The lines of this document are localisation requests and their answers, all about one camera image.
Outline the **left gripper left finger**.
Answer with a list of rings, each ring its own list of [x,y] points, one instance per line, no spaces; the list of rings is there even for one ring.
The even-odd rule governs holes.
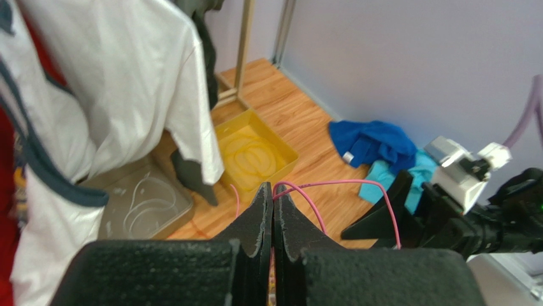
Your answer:
[[[226,305],[266,305],[272,258],[272,187],[259,186],[249,207],[212,238],[233,248]]]

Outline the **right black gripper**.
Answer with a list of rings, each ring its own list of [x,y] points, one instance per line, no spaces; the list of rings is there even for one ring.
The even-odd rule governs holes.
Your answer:
[[[424,183],[417,209],[405,206],[413,176],[402,170],[365,215],[346,227],[343,240],[376,239],[375,247],[450,249],[465,259],[479,252],[482,229],[468,220],[460,205],[437,184]]]

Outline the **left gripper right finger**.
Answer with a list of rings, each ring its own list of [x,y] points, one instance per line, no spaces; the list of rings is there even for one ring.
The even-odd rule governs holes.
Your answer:
[[[307,285],[303,252],[312,249],[339,249],[340,245],[315,226],[296,208],[291,196],[273,187],[273,239],[277,305],[305,305]]]

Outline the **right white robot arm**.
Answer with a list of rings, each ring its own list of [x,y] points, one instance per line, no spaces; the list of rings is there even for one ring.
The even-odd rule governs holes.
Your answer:
[[[542,252],[542,170],[528,168],[502,185],[488,205],[462,214],[458,203],[438,184],[425,182],[415,212],[402,203],[413,181],[401,171],[389,189],[391,207],[381,198],[346,227],[343,240],[376,239],[391,247],[450,249],[464,258],[481,253]]]

